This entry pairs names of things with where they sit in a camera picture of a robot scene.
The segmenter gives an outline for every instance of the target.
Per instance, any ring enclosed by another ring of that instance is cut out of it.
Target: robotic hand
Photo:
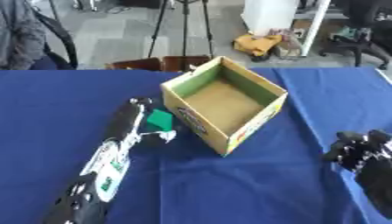
[[[148,98],[130,99],[115,112],[101,146],[56,200],[44,224],[105,222],[109,204],[130,167],[130,149],[146,138],[167,144],[176,136],[175,130],[139,133],[151,104]]]
[[[324,155],[355,173],[356,182],[387,219],[392,219],[392,136],[371,130],[366,136],[354,132],[338,133],[338,141]]]

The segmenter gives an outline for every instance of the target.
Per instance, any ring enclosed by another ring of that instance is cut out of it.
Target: white cabinet
[[[270,29],[289,29],[299,0],[245,0],[242,19],[249,31],[257,36]]]

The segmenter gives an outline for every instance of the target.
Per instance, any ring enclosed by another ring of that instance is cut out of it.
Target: blue tablecloth
[[[257,68],[283,111],[222,158],[192,133],[135,150],[108,223],[383,224],[352,174],[320,160],[335,132],[392,132],[392,86],[372,68]],[[173,73],[0,73],[0,223],[34,224],[135,95]]]

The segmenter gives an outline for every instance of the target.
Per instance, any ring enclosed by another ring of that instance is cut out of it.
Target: gray jacket
[[[0,69],[29,69],[44,56],[45,29],[25,0],[0,0]]]

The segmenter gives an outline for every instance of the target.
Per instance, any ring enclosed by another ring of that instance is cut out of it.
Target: wooden box
[[[276,115],[283,88],[219,57],[162,84],[164,105],[222,156]]]

